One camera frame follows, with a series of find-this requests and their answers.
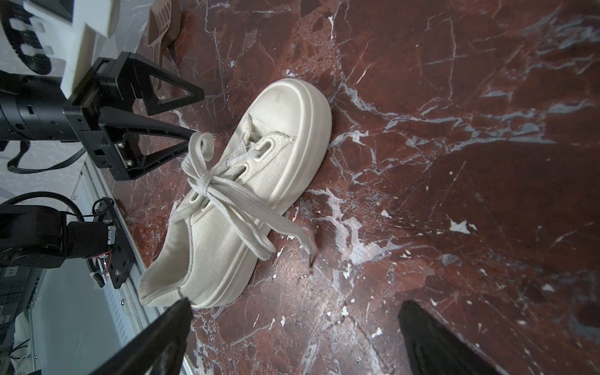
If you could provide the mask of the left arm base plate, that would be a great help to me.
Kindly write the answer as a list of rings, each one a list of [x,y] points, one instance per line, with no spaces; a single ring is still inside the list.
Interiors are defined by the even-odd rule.
[[[129,278],[135,264],[134,250],[111,198],[103,197],[96,201],[92,206],[92,216],[94,221],[104,223],[108,228],[108,251],[95,258],[97,274],[103,279],[100,285],[103,288],[110,282],[118,290]]]

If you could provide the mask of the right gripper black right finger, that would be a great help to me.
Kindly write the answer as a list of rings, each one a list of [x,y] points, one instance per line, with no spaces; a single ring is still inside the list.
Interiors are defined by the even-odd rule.
[[[414,374],[497,374],[489,363],[412,300],[398,314]]]

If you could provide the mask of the cream white sneaker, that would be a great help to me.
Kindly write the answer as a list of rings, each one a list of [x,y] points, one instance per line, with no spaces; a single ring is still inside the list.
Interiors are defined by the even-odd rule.
[[[212,134],[192,134],[181,164],[190,190],[170,215],[158,258],[141,276],[141,304],[232,303],[256,264],[276,253],[271,232],[296,239],[313,256],[312,239],[285,214],[317,175],[331,131],[325,95],[285,78],[252,102],[220,158]]]

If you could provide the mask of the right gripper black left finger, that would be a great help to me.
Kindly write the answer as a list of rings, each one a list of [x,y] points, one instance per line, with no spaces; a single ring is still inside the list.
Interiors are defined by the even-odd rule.
[[[191,303],[183,298],[92,373],[179,374],[191,321]]]

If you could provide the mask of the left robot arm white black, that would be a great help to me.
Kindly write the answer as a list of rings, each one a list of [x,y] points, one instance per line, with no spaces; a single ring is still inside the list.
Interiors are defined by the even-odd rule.
[[[143,56],[97,59],[70,97],[54,77],[1,75],[1,143],[80,142],[94,164],[132,181],[184,154],[192,132],[156,115],[204,99],[204,91]],[[75,217],[70,222],[70,215]],[[1,205],[1,264],[57,268],[108,250],[109,229],[24,200]]]

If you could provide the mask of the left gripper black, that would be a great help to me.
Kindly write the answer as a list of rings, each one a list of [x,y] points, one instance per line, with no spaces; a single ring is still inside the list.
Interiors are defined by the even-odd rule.
[[[100,58],[67,98],[57,77],[1,73],[1,147],[9,142],[81,142],[115,181],[133,181],[188,151],[192,130],[149,116],[201,102],[199,86],[145,57]]]

